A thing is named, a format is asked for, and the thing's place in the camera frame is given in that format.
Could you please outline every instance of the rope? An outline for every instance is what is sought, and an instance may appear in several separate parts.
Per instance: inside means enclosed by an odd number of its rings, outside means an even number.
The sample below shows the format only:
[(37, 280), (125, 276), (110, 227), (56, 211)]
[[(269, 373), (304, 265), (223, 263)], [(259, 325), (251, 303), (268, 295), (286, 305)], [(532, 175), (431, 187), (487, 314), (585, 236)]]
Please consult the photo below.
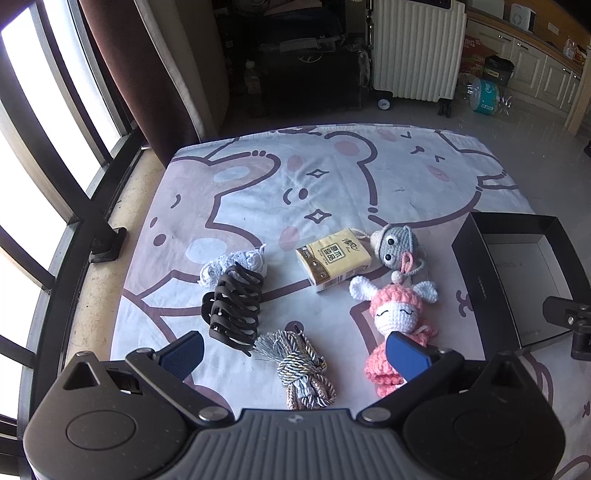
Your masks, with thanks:
[(256, 341), (255, 349), (279, 364), (277, 375), (290, 410), (315, 410), (335, 402), (335, 388), (324, 375), (326, 361), (303, 333), (266, 333)]

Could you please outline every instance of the pink crocheted doll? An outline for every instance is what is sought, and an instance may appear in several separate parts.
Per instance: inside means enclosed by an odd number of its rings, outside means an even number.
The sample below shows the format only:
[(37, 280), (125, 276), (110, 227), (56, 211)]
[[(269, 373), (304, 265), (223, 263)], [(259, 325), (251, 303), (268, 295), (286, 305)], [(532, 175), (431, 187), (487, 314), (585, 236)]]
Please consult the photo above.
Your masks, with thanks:
[[(423, 300), (437, 301), (437, 290), (431, 281), (418, 283), (410, 288), (403, 287), (402, 275), (392, 273), (392, 284), (381, 290), (365, 277), (351, 280), (349, 291), (357, 300), (371, 300), (369, 312), (374, 317), (377, 330), (388, 338), (391, 332), (402, 332), (415, 342), (426, 346), (437, 331), (426, 319), (419, 319), (423, 311)], [(377, 346), (365, 362), (365, 376), (378, 385), (380, 398), (389, 395), (406, 383), (386, 359), (386, 341)]]

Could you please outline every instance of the yellow tissue pack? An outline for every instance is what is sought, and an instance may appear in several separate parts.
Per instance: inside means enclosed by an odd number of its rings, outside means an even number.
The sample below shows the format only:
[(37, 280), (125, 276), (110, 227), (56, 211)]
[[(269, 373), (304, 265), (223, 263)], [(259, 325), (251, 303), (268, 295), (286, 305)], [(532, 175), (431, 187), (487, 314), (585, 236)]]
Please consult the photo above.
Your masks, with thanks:
[(316, 291), (366, 271), (371, 255), (348, 228), (298, 248), (298, 260)]

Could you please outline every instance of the crocheted doll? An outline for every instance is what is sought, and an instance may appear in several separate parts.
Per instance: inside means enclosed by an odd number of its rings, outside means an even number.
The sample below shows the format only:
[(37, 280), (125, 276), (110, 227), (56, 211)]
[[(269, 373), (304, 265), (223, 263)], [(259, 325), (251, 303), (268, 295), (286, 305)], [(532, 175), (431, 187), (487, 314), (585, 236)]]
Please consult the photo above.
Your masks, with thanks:
[[(351, 280), (349, 291), (357, 300), (371, 300), (369, 312), (374, 317), (377, 330), (388, 338), (391, 332), (402, 332), (409, 338), (426, 346), (437, 334), (428, 321), (420, 319), (423, 301), (437, 301), (437, 290), (431, 281), (418, 283), (411, 288), (401, 285), (403, 275), (392, 273), (392, 284), (381, 290), (365, 277)], [(377, 346), (365, 362), (365, 376), (378, 385), (380, 398), (389, 395), (405, 384), (405, 380), (392, 368), (386, 358), (386, 341)]]
[(427, 264), (427, 254), (408, 225), (386, 225), (371, 234), (369, 241), (376, 258), (392, 270), (410, 277)]

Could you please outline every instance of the blue gripper pad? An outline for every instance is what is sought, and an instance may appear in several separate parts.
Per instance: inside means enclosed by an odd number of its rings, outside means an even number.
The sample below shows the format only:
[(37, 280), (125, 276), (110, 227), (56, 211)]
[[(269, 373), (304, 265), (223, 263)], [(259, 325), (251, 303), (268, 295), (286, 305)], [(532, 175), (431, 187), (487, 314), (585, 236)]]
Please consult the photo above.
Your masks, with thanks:
[(392, 332), (386, 340), (386, 358), (402, 377), (410, 382), (433, 364), (428, 350), (401, 332)]
[(202, 362), (204, 352), (203, 337), (194, 330), (156, 352), (155, 359), (158, 365), (182, 381)]

